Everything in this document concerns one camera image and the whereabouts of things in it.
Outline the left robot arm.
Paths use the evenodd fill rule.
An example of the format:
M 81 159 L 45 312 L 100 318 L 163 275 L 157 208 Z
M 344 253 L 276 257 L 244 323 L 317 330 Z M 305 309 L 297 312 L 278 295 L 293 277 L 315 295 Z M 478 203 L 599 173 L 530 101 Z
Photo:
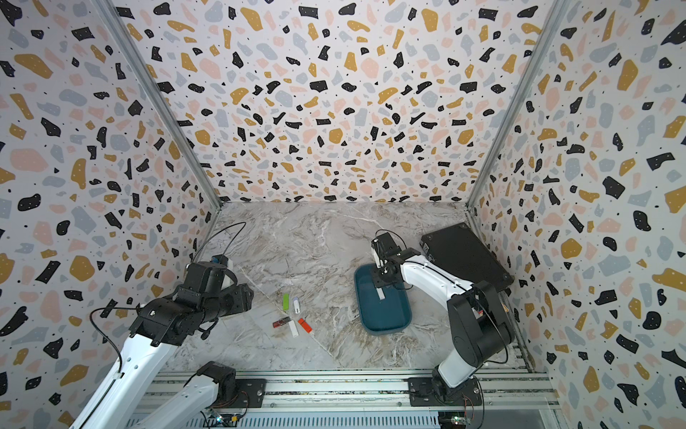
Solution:
M 170 295 L 136 307 L 136 319 L 117 360 L 72 426 L 123 428 L 159 371 L 193 334 L 207 339 L 225 316 L 250 311 L 254 293 L 225 262 L 192 263 L 184 282 Z M 206 363 L 139 428 L 180 428 L 214 406 L 248 408 L 234 368 Z

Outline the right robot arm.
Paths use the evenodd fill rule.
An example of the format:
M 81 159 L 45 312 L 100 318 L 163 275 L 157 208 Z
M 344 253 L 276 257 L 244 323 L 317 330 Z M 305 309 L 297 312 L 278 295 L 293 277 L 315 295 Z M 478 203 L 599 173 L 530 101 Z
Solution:
M 514 334 L 495 286 L 452 275 L 418 250 L 398 246 L 389 232 L 373 238 L 371 250 L 379 287 L 412 286 L 448 312 L 453 350 L 432 372 L 436 393 L 454 393 L 495 355 L 508 352 Z

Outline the red swivel usb flash drive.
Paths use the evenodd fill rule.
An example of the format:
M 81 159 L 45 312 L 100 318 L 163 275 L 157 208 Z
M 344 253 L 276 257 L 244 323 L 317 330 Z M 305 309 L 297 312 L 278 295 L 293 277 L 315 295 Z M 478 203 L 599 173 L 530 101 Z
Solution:
M 273 328 L 278 328 L 278 327 L 287 325 L 290 321 L 291 321 L 290 317 L 288 317 L 288 316 L 283 317 L 283 318 L 273 322 Z

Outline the white usb flash drive long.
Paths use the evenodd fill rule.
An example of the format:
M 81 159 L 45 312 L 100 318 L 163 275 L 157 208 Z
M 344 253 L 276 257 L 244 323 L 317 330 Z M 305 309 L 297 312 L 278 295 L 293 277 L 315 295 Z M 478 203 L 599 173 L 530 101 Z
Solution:
M 298 328 L 296 327 L 296 323 L 293 320 L 290 320 L 288 323 L 289 330 L 291 331 L 291 334 L 294 338 L 298 337 Z

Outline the red orange usb flash drive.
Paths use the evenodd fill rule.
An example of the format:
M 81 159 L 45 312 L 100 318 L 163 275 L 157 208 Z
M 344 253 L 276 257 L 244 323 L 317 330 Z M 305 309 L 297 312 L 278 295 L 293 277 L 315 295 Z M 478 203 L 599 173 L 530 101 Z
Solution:
M 308 334 L 310 334 L 313 331 L 312 327 L 309 325 L 309 323 L 307 323 L 307 321 L 305 321 L 304 318 L 300 318 L 298 320 L 298 323 Z

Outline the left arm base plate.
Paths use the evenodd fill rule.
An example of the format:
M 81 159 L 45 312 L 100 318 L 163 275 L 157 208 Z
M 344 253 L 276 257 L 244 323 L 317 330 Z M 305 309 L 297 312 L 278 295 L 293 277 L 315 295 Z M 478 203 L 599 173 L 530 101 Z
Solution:
M 261 409 L 267 387 L 264 378 L 239 378 L 230 382 L 216 382 L 215 380 L 198 376 L 193 382 L 209 382 L 210 401 L 206 408 L 214 409 Z

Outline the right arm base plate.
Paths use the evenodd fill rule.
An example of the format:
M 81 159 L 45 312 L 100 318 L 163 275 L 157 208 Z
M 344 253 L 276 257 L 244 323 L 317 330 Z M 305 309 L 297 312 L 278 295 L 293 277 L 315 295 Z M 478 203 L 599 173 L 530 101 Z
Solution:
M 460 407 L 482 405 L 482 389 L 475 378 L 451 388 L 437 377 L 412 377 L 407 380 L 412 407 Z

